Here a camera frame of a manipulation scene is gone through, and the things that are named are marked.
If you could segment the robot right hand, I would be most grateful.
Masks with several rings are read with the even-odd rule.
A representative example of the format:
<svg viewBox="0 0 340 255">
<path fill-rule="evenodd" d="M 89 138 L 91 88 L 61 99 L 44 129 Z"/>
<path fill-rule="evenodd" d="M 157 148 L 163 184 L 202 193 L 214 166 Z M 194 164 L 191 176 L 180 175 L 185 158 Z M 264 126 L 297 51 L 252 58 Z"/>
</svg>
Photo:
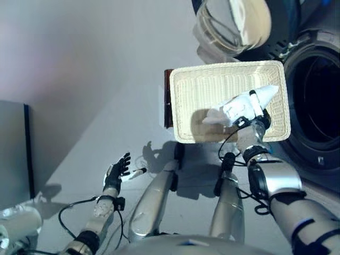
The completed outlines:
<svg viewBox="0 0 340 255">
<path fill-rule="evenodd" d="M 240 107 L 240 109 L 237 110 L 238 118 L 244 119 L 246 122 L 253 120 L 261 121 L 265 129 L 268 129 L 271 125 L 271 118 L 266 107 L 273 97 L 269 92 L 255 90 L 240 94 L 237 97 L 237 102 Z"/>
</svg>

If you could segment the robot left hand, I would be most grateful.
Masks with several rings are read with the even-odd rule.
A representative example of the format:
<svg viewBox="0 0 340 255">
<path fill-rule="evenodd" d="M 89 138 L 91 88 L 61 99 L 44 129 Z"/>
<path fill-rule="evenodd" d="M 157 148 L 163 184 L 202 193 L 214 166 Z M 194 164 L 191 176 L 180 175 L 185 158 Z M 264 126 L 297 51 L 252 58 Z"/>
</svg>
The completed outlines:
<svg viewBox="0 0 340 255">
<path fill-rule="evenodd" d="M 122 182 L 130 181 L 147 172 L 145 167 L 129 170 L 130 163 L 131 155 L 127 152 L 116 163 L 110 164 L 103 180 L 103 191 L 115 189 L 120 192 Z"/>
</svg>

